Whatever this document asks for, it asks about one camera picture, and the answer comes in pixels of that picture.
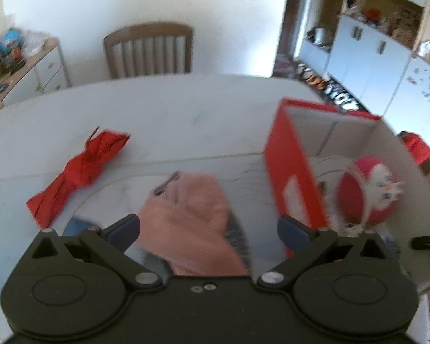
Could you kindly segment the large white wall cupboard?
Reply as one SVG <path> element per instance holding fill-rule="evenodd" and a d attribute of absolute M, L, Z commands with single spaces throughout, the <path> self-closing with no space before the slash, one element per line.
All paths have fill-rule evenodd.
<path fill-rule="evenodd" d="M 430 130 L 430 0 L 311 0 L 297 76 L 394 130 Z M 317 46 L 316 26 L 332 32 Z"/>

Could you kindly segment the pink fleece garment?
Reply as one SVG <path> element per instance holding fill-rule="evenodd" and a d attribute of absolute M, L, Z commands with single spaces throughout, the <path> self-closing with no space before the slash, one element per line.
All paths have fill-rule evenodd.
<path fill-rule="evenodd" d="M 213 175 L 174 172 L 141 207 L 138 246 L 179 276 L 248 276 L 226 240 L 230 204 Z"/>

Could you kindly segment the brown door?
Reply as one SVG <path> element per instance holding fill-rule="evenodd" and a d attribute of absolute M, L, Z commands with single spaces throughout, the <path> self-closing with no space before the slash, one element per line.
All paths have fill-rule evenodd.
<path fill-rule="evenodd" d="M 306 0 L 286 0 L 273 77 L 289 77 Z"/>

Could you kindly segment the wooden slat chair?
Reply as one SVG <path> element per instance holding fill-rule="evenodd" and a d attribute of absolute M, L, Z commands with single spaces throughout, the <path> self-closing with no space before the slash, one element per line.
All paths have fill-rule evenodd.
<path fill-rule="evenodd" d="M 103 39 L 111 79 L 192 72 L 194 30 L 175 22 L 127 26 Z"/>

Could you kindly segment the red cloth on chair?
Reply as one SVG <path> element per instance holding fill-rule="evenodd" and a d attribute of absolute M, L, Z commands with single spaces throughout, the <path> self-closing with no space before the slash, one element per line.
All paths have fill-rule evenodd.
<path fill-rule="evenodd" d="M 416 165 L 422 165 L 430 159 L 430 147 L 418 134 L 402 131 L 398 136 L 413 157 Z"/>

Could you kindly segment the red and white cardboard box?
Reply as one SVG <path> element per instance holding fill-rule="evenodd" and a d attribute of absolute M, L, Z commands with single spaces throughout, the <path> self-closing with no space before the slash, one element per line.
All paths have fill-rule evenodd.
<path fill-rule="evenodd" d="M 282 99 L 264 159 L 281 214 L 340 235 L 374 229 L 391 240 L 420 290 L 430 287 L 430 183 L 379 116 Z"/>

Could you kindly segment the pink round plush toy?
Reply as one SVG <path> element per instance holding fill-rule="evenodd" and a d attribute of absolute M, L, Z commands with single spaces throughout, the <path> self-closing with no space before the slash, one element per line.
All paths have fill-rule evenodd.
<path fill-rule="evenodd" d="M 388 219 L 403 194 L 398 180 L 381 159 L 366 155 L 343 173 L 336 204 L 347 224 L 378 225 Z"/>

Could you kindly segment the blue globe toy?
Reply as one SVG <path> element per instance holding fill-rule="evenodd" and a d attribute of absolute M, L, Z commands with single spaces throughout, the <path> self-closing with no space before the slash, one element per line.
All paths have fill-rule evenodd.
<path fill-rule="evenodd" d="M 0 39 L 0 54 L 6 55 L 22 46 L 22 34 L 17 29 L 9 29 Z"/>

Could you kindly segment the white drawer cabinet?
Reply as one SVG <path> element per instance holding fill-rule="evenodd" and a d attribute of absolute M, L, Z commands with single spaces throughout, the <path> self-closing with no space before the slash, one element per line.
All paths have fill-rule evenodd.
<path fill-rule="evenodd" d="M 0 66 L 0 109 L 71 87 L 60 41 L 45 40 L 41 50 L 12 69 Z"/>

